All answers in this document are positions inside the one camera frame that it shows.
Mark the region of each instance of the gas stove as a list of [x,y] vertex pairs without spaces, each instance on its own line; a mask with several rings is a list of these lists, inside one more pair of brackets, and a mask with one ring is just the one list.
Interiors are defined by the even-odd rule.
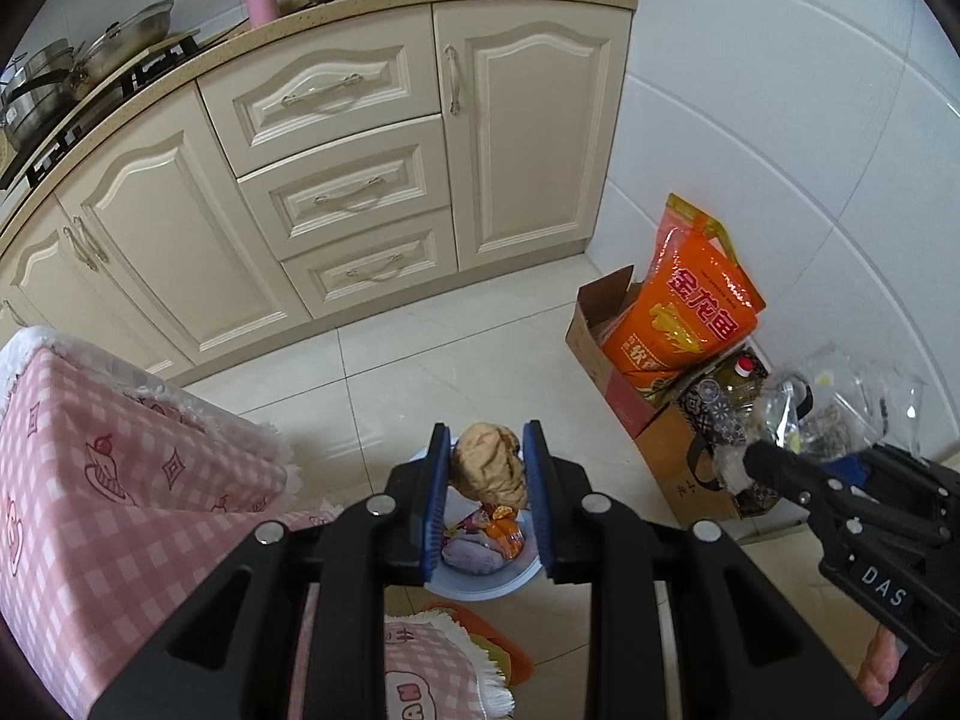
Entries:
[[18,153],[13,162],[7,165],[0,176],[0,190],[10,189],[13,180],[21,175],[27,179],[31,189],[40,184],[97,124],[133,95],[139,94],[199,51],[193,34],[184,34],[181,40],[160,52],[151,53],[117,79],[91,92],[92,100],[83,101],[82,112],[68,110],[64,111],[64,117],[52,119],[40,136],[40,147],[32,152]]

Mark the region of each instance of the pot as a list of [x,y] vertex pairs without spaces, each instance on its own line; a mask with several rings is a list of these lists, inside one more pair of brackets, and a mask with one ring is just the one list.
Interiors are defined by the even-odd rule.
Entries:
[[3,129],[16,151],[31,148],[44,137],[52,119],[59,119],[75,104],[64,86],[73,66],[73,49],[58,40],[33,55],[4,89]]
[[173,6],[173,0],[154,2],[123,23],[110,25],[74,64],[69,84],[76,100],[86,97],[139,52],[166,38]]

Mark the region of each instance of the red bottle cap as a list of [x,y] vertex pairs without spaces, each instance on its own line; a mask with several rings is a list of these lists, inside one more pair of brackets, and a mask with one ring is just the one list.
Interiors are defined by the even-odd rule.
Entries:
[[733,370],[736,371],[737,376],[742,376],[746,379],[752,372],[754,372],[754,361],[749,357],[739,357],[737,358],[736,365],[733,367]]

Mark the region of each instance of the cabinet door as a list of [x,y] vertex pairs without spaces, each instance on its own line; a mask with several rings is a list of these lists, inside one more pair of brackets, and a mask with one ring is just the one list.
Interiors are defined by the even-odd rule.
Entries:
[[30,316],[29,308],[23,305],[16,288],[8,284],[0,284],[0,348],[7,345],[16,331],[21,327],[29,327],[26,317]]
[[573,2],[434,5],[460,269],[593,234],[630,15]]
[[430,6],[309,29],[200,79],[237,175],[306,148],[437,113]]
[[58,195],[102,267],[196,364],[308,319],[193,84],[96,149]]
[[4,253],[0,278],[4,336],[11,323],[46,324],[160,376],[191,367],[83,247],[52,197]]

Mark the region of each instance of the pink utensil holder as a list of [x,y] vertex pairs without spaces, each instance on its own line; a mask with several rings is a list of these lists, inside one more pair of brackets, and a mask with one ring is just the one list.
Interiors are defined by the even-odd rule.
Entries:
[[263,26],[280,18],[280,4],[277,0],[244,0],[251,28]]

